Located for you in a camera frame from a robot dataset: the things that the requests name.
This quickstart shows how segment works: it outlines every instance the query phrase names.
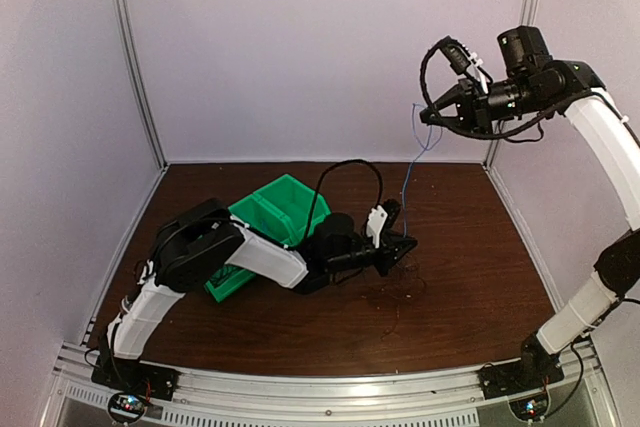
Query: green bin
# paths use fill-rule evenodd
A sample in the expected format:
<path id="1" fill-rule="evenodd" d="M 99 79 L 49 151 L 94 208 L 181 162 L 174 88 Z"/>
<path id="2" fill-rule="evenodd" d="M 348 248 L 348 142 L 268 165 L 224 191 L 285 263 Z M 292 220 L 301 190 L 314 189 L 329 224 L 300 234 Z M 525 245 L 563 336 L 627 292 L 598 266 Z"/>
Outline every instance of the green bin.
<path id="1" fill-rule="evenodd" d="M 229 211 L 251 227 L 285 245 L 298 244 L 304 235 L 314 191 L 289 174 L 236 202 Z M 318 195 L 311 232 L 330 213 Z M 205 284 L 205 289 L 222 302 L 256 274 L 234 265 L 225 265 Z"/>

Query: white wall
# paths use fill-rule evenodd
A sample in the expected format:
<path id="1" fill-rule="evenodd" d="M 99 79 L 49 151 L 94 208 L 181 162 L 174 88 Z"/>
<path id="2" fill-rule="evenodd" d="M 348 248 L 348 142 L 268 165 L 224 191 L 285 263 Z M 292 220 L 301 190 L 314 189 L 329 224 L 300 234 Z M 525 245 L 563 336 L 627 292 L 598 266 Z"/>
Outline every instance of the white wall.
<path id="1" fill-rule="evenodd" d="M 157 172 L 112 1 L 1 1 L 0 424 L 22 427 Z"/>
<path id="2" fill-rule="evenodd" d="M 640 132 L 640 0 L 540 0 L 537 25 L 551 53 L 588 62 Z M 604 171 L 568 122 L 548 122 L 545 140 L 503 145 L 496 168 L 531 229 L 566 301 L 599 253 L 627 229 Z M 630 293 L 640 297 L 640 287 Z M 596 332 L 623 425 L 640 418 L 640 309 L 625 306 Z"/>
<path id="3" fill-rule="evenodd" d="M 495 37 L 521 0 L 129 0 L 173 161 L 408 160 L 426 49 L 451 34 L 504 71 Z M 434 94 L 454 81 L 445 64 Z M 446 135 L 433 160 L 480 161 Z"/>

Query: blue thread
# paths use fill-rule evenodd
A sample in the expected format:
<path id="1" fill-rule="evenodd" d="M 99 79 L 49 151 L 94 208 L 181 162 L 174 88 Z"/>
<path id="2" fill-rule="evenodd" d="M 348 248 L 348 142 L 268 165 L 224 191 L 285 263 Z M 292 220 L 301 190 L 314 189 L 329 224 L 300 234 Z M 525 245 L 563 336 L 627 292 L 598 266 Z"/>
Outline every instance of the blue thread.
<path id="1" fill-rule="evenodd" d="M 430 125 L 429 134 L 427 135 L 427 141 L 423 144 L 416 132 L 416 107 L 424 108 L 424 106 L 420 104 L 413 104 L 413 108 L 411 110 L 411 129 L 413 130 L 413 137 L 416 139 L 416 141 L 418 142 L 418 145 L 420 145 L 422 150 L 416 156 L 416 158 L 413 159 L 409 164 L 409 168 L 407 169 L 407 176 L 404 178 L 404 184 L 402 185 L 402 214 L 404 218 L 404 236 L 405 237 L 409 232 L 409 227 L 407 224 L 407 187 L 409 186 L 409 179 L 411 178 L 411 172 L 413 171 L 413 166 L 418 160 L 420 160 L 420 157 L 422 157 L 425 152 L 429 152 L 430 150 L 433 150 L 435 146 L 438 145 L 438 143 L 440 143 L 440 140 L 442 140 L 442 135 L 444 133 L 444 129 L 441 126 L 440 135 L 438 136 L 438 139 L 433 143 L 433 145 L 429 145 L 429 143 L 431 142 L 431 134 L 433 133 L 433 125 Z"/>

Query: green container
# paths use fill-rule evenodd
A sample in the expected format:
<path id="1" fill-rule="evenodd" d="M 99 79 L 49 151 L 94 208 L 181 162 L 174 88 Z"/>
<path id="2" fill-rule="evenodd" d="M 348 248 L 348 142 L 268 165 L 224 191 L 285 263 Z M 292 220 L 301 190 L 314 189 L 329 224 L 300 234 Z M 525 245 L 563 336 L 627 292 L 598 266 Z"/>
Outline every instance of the green container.
<path id="1" fill-rule="evenodd" d="M 273 240 L 296 245 L 304 236 L 313 194 L 312 189 L 285 174 L 236 202 L 229 211 Z M 318 195 L 310 233 L 330 212 L 324 197 Z M 222 302 L 255 275 L 240 267 L 225 265 L 206 283 L 205 289 Z"/>

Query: wood grain surface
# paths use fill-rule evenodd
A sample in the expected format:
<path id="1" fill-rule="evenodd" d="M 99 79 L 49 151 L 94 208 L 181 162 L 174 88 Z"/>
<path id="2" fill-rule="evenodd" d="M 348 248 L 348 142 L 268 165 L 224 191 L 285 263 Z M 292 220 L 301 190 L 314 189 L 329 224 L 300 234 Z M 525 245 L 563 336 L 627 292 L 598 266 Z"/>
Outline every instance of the wood grain surface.
<path id="1" fill-rule="evenodd" d="M 90 345 L 133 285 L 156 229 L 210 197 L 231 204 L 290 173 L 314 187 L 328 164 L 172 166 L 129 245 Z M 406 164 L 379 164 L 383 198 L 400 198 Z M 361 225 L 376 196 L 362 166 L 327 176 L 334 212 Z M 188 294 L 149 340 L 143 359 L 183 367 L 271 375 L 366 375 L 458 367 L 517 356 L 552 308 L 540 278 L 479 165 L 416 165 L 409 232 L 419 245 L 386 278 L 374 269 L 300 296 L 257 278 L 221 304 Z M 402 229 L 401 218 L 398 229 Z"/>

